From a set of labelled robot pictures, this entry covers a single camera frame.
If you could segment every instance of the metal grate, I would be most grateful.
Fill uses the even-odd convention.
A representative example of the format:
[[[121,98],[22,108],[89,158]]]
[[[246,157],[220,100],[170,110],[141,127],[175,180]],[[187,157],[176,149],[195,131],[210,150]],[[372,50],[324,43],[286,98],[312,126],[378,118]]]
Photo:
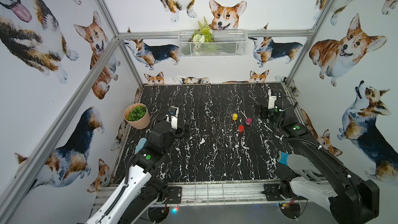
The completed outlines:
[[[214,42],[191,42],[192,31],[179,31],[178,42],[182,57],[243,56],[248,36],[245,30],[213,31]]]

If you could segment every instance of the green plant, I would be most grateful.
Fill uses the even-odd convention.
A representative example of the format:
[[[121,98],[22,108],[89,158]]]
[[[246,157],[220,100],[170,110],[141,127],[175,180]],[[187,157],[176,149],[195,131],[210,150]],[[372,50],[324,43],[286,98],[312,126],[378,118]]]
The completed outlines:
[[[137,121],[140,118],[144,117],[147,113],[147,108],[143,106],[134,107],[129,113],[129,121]]]
[[[197,35],[197,34],[201,34],[205,37],[205,41],[204,42],[214,42],[214,38],[213,38],[213,30],[210,28],[209,24],[207,23],[207,20],[205,17],[203,17],[203,22],[204,24],[202,24],[200,21],[198,21],[199,24],[199,29],[195,30],[195,32],[192,35],[192,39]]]

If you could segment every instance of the white wall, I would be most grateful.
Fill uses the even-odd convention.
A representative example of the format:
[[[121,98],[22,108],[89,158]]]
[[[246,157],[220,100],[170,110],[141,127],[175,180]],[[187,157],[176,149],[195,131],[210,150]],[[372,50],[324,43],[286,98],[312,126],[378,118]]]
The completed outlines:
[[[170,12],[164,10],[160,0],[105,0],[120,32],[128,27],[132,32],[176,31],[197,28],[197,20],[213,19],[209,0],[195,0],[197,18],[181,10],[179,21],[170,22]],[[257,30],[269,22],[269,28],[306,29],[314,24],[316,0],[215,0],[225,7],[247,1],[247,8],[239,18],[239,28]]]
[[[330,140],[333,146],[343,151],[339,156],[342,162],[363,179],[368,179],[365,171],[375,169],[375,163],[365,156],[350,140],[340,140],[339,128],[342,128],[342,116],[346,109],[356,100],[355,87],[360,81],[377,90],[390,89],[381,97],[381,101],[392,112],[391,115],[378,115],[376,127],[392,146],[398,151],[398,142],[395,135],[395,123],[398,122],[398,107],[396,98],[398,87],[396,84],[396,43],[398,41],[398,10],[392,9],[390,15],[382,14],[385,0],[354,0],[338,17],[336,26],[332,26],[329,17],[321,28],[316,42],[326,39],[341,40],[347,35],[347,29],[352,18],[359,13],[361,28],[369,36],[384,35],[387,37],[385,45],[373,52],[368,52],[361,61],[342,77],[337,79],[337,86],[331,84],[331,77],[319,77],[320,67],[314,65],[307,55],[294,78],[301,95],[298,98],[300,107],[310,117],[315,130],[321,135],[330,129]],[[395,223],[394,211],[396,206],[391,204],[398,197],[396,186],[386,180],[375,181],[380,188],[380,216],[370,223]]]
[[[56,148],[64,146],[75,130],[82,113],[94,106],[99,112],[105,128],[94,130],[90,154],[87,159],[91,173],[81,179],[78,176],[70,185],[65,187],[39,186],[29,192],[18,207],[10,223],[54,223],[71,224],[85,223],[89,218],[96,193],[89,193],[87,189],[98,176],[98,159],[102,159],[112,168],[118,150],[111,151],[110,147],[118,134],[118,128],[123,120],[124,110],[134,103],[138,88],[132,74],[124,61],[119,49],[115,52],[116,59],[121,61],[116,73],[117,81],[112,81],[110,91],[106,97],[99,100],[90,92],[81,107],[73,117]]]

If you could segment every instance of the corgi wallpaper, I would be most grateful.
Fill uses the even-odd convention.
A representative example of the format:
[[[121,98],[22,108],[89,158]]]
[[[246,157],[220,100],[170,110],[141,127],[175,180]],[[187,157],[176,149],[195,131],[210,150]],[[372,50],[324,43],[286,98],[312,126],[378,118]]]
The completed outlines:
[[[129,128],[123,112],[134,103],[138,88],[119,48],[114,55],[121,61],[117,83],[104,99],[87,94],[10,223],[50,224],[54,214],[61,224],[87,221],[98,188],[109,185],[113,176]],[[11,155],[10,177],[14,178],[29,159],[29,152],[20,146]]]
[[[397,1],[337,0],[294,78],[318,141],[379,186],[380,215],[370,223],[391,223],[388,202],[398,197]]]

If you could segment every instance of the corgi tongue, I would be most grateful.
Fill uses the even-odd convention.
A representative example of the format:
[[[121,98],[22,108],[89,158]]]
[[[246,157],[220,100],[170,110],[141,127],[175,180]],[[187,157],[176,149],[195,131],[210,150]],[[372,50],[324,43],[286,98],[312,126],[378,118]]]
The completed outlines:
[[[21,3],[16,3],[11,10],[24,22],[30,22],[32,20],[32,15],[30,15],[30,12]]]

